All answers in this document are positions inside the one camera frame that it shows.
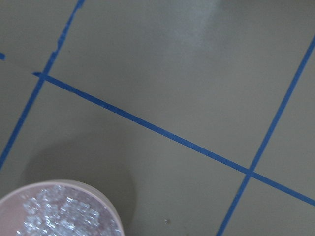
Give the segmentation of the clear ice cubes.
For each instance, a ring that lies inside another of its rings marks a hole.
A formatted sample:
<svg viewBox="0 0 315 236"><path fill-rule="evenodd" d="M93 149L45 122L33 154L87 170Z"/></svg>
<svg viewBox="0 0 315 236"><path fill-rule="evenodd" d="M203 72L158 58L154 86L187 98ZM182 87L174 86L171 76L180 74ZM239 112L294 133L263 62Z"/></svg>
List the clear ice cubes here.
<svg viewBox="0 0 315 236"><path fill-rule="evenodd" d="M95 197L61 185L23 194L18 236L120 236L118 223Z"/></svg>

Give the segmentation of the pink bowl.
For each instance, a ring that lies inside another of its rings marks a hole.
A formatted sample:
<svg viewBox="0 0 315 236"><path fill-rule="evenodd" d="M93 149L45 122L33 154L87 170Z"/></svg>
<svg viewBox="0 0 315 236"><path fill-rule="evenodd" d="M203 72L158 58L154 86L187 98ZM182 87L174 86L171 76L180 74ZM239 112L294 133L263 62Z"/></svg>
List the pink bowl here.
<svg viewBox="0 0 315 236"><path fill-rule="evenodd" d="M39 189L47 188L53 185L71 187L83 191L92 197L95 197L101 204L108 208L109 212L112 214L113 218L118 223L118 226L122 231L121 236L125 234L120 217L118 216L116 209L109 199L94 187L73 180L51 180L33 183L20 187L4 195L0 199L0 234L2 236L16 236L16 231L22 226L24 217L26 216L22 206L23 199L21 196L23 194L34 194Z"/></svg>

